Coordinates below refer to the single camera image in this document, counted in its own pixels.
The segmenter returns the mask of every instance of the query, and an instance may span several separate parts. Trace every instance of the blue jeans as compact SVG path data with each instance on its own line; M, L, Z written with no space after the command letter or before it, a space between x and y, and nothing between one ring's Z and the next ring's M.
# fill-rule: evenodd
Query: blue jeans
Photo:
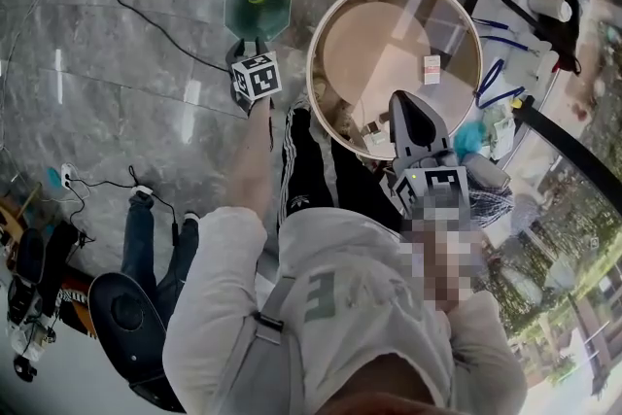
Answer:
M198 223L195 220L184 222L179 244L173 249L168 271L156 285L154 216L151 211L153 206L154 199L143 193L137 193L129 199L121 273L138 283L154 304L164 327L167 328L196 254Z

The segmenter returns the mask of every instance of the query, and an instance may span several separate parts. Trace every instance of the person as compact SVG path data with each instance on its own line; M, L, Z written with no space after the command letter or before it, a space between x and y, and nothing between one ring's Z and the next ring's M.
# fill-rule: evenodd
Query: person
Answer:
M262 99L251 110L225 205L199 223L200 245L169 324L164 370L190 415L210 413L244 319L258 311L261 220L272 198L269 120ZM286 122L278 212L279 273L295 277L280 317L299 343L302 412L518 413L526 380L493 296L425 299L401 258L399 212L334 141L333 206L310 123L309 102L299 99Z
M164 328L173 314L177 300L184 288L190 265L198 248L198 216L193 212L184 215L179 241L173 248L168 270L156 284L154 275L154 206L153 190L139 185L132 189L125 220L125 236L121 273L131 277L142 288L160 317ZM113 303L111 312L116 321L132 320L133 306L122 299Z

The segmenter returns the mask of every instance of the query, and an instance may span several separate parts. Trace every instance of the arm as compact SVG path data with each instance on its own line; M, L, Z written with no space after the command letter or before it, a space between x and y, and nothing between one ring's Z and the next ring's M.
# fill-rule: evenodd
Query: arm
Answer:
M478 415L518 414L527 381L507 345L499 305L487 291L461 302L447 315L456 367L458 408Z
M264 99L235 155L229 207L199 224L199 247L168 325L164 370L190 415L203 415L245 317L257 309L255 273L267 238L260 218L271 194L268 119Z

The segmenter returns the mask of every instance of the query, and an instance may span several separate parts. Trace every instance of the electrical outlet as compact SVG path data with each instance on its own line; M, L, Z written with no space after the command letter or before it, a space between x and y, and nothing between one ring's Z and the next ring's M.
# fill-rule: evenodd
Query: electrical outlet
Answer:
M62 186L67 190L69 190L69 186L71 185L71 183L67 180L68 178L74 180L77 179L78 171L73 164L69 162L64 162L60 167L60 181L62 183Z

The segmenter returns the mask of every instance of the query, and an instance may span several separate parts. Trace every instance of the small box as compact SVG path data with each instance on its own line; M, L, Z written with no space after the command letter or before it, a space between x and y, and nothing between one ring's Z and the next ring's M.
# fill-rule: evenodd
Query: small box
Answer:
M440 83L440 55L424 57L424 85Z
M255 101L280 92L281 77L276 62L276 52L267 52L231 65L233 86L248 100Z

